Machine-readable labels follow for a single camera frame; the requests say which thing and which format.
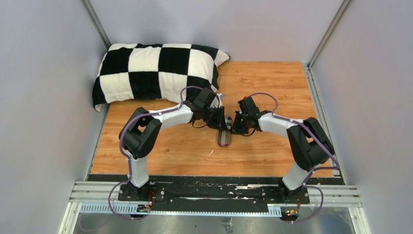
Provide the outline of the beige plaid glasses case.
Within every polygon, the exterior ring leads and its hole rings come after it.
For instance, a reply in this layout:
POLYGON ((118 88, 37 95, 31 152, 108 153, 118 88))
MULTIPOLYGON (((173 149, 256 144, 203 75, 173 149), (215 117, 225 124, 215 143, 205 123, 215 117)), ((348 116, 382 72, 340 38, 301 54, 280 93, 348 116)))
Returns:
POLYGON ((232 129, 232 118, 230 116, 225 116, 225 125, 224 130, 219 130, 217 143, 222 148, 227 148, 230 145, 231 139, 231 129, 232 129))

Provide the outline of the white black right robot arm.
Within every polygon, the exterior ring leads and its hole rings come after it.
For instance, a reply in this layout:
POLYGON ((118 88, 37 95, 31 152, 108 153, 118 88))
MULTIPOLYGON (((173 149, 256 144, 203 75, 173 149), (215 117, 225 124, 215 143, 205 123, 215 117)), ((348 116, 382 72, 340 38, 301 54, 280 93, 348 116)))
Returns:
POLYGON ((278 197, 291 203, 310 175, 331 159, 335 150, 319 121, 314 117, 304 120, 287 118, 269 110, 260 111, 252 97, 238 101, 232 132, 247 135, 249 130, 273 133, 288 139, 294 163, 278 183, 278 197))

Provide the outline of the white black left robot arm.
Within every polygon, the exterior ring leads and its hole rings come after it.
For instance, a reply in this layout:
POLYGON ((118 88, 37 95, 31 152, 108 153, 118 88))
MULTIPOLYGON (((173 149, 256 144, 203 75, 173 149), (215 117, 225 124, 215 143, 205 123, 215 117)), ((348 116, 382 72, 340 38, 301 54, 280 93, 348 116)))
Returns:
POLYGON ((127 158, 126 184, 135 200, 144 201, 149 196, 148 155, 162 130, 202 120, 208 128, 218 130, 224 143, 228 143, 231 118, 225 116, 223 97, 222 93, 203 88, 197 96, 188 100, 181 98, 173 107, 150 111, 139 107, 134 111, 119 134, 119 149, 127 158))

